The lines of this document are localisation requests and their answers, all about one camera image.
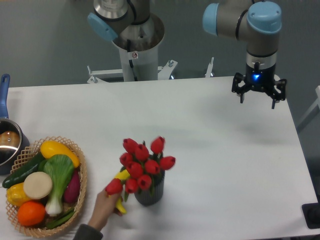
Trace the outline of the grey sleeved forearm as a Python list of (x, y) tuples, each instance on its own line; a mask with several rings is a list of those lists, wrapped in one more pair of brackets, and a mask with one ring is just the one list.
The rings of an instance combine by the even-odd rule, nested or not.
[(73, 240), (101, 240), (103, 234), (87, 224), (81, 224), (77, 229)]

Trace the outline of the person's hand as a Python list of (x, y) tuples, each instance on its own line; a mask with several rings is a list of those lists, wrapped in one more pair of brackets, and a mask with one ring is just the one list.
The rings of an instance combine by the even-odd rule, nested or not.
[(87, 225), (100, 232), (106, 226), (108, 218), (112, 214), (121, 217), (123, 214), (116, 208), (116, 203), (120, 196), (120, 193), (108, 195), (104, 189), (98, 193)]

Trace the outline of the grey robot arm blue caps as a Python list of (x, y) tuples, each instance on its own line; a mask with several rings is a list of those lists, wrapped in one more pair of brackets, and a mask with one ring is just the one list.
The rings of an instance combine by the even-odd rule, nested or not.
[(231, 87), (241, 103), (249, 91), (265, 93), (272, 99), (273, 108), (286, 99), (287, 80), (275, 79), (282, 29), (282, 10), (277, 3), (266, 0), (211, 3), (203, 13), (202, 27), (211, 35), (247, 44), (245, 74), (235, 73)]

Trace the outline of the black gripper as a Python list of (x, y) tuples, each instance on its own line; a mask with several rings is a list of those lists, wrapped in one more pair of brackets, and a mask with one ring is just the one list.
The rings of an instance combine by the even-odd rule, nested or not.
[(245, 93), (249, 91), (270, 92), (272, 98), (271, 108), (274, 109), (280, 101), (286, 100), (287, 79), (275, 80), (276, 64), (265, 68), (255, 69), (246, 65), (246, 75), (236, 72), (233, 80), (231, 91), (236, 93), (242, 104), (245, 99)]

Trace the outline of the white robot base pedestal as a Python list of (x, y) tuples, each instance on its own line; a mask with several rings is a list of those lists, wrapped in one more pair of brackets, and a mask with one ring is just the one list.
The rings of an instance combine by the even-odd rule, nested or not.
[(118, 49), (125, 82), (169, 80), (178, 63), (159, 66), (165, 36), (162, 20), (151, 13), (148, 0), (95, 0), (87, 21), (103, 40)]

